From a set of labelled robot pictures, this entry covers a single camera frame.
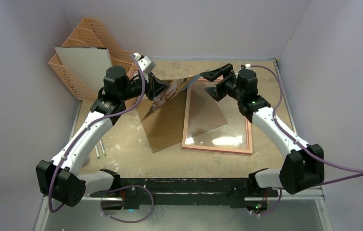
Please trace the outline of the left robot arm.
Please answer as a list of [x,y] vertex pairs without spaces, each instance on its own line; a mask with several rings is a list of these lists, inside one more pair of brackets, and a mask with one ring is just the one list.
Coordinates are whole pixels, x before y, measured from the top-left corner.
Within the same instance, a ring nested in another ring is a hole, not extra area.
[[107,69],[103,87],[83,125],[50,161],[41,160],[36,166],[40,191],[48,197],[50,212],[58,211],[63,205],[73,207],[86,194],[104,192],[109,197],[119,194],[121,183],[118,173],[101,169],[93,174],[81,175],[81,168],[120,116],[136,107],[134,104],[127,108],[126,101],[133,98],[141,101],[144,96],[153,100],[169,87],[153,73],[144,74],[139,70],[135,77],[128,77],[122,66]]

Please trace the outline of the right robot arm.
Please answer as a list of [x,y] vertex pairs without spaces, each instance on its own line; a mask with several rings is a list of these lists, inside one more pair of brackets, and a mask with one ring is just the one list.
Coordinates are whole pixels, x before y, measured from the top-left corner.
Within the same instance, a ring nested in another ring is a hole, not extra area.
[[280,169],[261,169],[249,174],[247,189],[258,196],[266,188],[283,189],[296,194],[318,186],[325,179],[324,151],[318,145],[310,145],[298,137],[276,115],[276,108],[258,94],[258,79],[250,64],[242,65],[238,73],[232,64],[202,72],[200,76],[214,87],[205,91],[217,102],[225,96],[237,101],[239,112],[258,127],[272,141],[284,158]]

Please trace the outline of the pink picture frame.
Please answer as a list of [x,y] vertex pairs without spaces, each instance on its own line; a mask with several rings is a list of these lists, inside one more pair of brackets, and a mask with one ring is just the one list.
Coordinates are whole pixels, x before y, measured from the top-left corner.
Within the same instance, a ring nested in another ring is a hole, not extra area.
[[236,101],[215,101],[206,91],[215,83],[203,78],[187,89],[181,147],[225,154],[253,154],[250,122],[236,110]]

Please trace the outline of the landscape photo print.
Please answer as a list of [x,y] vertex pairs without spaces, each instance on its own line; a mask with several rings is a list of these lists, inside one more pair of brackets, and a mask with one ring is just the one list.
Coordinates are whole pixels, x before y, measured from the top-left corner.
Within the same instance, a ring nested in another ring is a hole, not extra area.
[[146,113],[143,114],[141,121],[145,120],[151,114],[156,112],[162,106],[164,106],[167,102],[172,100],[175,96],[180,94],[182,91],[187,89],[191,84],[197,81],[200,78],[200,75],[193,75],[185,78],[179,79],[169,79],[165,80],[165,82],[169,85],[169,88],[160,93],[157,97],[155,97],[151,103],[150,108]]

